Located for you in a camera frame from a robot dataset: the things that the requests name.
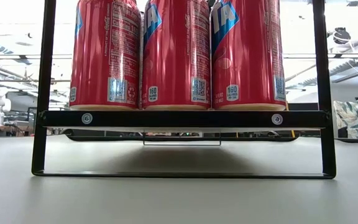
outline recycling symbol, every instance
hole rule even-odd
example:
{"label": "recycling symbol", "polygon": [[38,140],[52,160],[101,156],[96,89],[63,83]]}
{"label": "recycling symbol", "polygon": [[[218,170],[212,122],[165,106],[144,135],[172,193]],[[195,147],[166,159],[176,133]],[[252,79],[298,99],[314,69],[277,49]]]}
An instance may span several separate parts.
{"label": "recycling symbol", "polygon": [[135,98],[135,88],[134,87],[129,87],[128,89],[128,96],[130,98]]}

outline red soda can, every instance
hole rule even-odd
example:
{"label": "red soda can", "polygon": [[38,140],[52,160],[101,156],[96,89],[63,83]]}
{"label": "red soda can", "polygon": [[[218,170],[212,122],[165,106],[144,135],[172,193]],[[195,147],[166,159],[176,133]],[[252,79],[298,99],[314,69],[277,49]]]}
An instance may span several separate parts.
{"label": "red soda can", "polygon": [[209,7],[205,0],[149,0],[145,8],[142,106],[211,106]]}
{"label": "red soda can", "polygon": [[279,0],[216,1],[211,39],[214,109],[285,109]]}
{"label": "red soda can", "polygon": [[79,1],[72,110],[137,108],[140,23],[136,0]]}

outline metal frame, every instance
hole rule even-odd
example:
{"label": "metal frame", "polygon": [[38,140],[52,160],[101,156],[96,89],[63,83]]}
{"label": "metal frame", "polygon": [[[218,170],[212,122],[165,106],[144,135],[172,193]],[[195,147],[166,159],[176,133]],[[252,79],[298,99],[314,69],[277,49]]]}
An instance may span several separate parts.
{"label": "metal frame", "polygon": [[[336,176],[333,115],[328,70],[328,48],[324,16],[325,0],[313,0],[314,34],[319,111],[49,111],[56,0],[45,0],[44,30],[39,78],[39,100],[35,128],[32,173],[64,177],[151,177],[151,178],[246,178],[246,179],[333,179]],[[54,172],[45,170],[47,127],[81,128],[179,128],[199,130],[291,129],[321,130],[323,171],[320,174],[166,173],[166,172]]]}

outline table surface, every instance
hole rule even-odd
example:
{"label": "table surface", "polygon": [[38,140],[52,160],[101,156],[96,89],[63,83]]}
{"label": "table surface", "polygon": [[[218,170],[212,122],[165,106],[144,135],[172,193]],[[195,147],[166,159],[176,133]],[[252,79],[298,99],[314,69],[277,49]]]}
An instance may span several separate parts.
{"label": "table surface", "polygon": [[[34,177],[33,138],[0,138],[0,223],[358,223],[358,144],[336,141],[334,180]],[[320,141],[221,147],[48,137],[46,169],[321,172]]]}

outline barcode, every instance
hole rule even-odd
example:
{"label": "barcode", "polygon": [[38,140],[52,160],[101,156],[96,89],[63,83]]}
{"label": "barcode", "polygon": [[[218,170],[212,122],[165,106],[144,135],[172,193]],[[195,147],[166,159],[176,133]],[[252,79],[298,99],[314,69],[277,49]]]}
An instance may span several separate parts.
{"label": "barcode", "polygon": [[109,78],[108,101],[112,103],[126,103],[127,101],[127,81]]}
{"label": "barcode", "polygon": [[278,101],[285,101],[285,81],[283,77],[274,76],[274,98]]}
{"label": "barcode", "polygon": [[191,82],[191,99],[193,102],[206,101],[206,82],[202,78],[193,78]]}
{"label": "barcode", "polygon": [[70,90],[70,102],[74,102],[77,98],[77,88],[76,87],[73,87],[71,88]]}

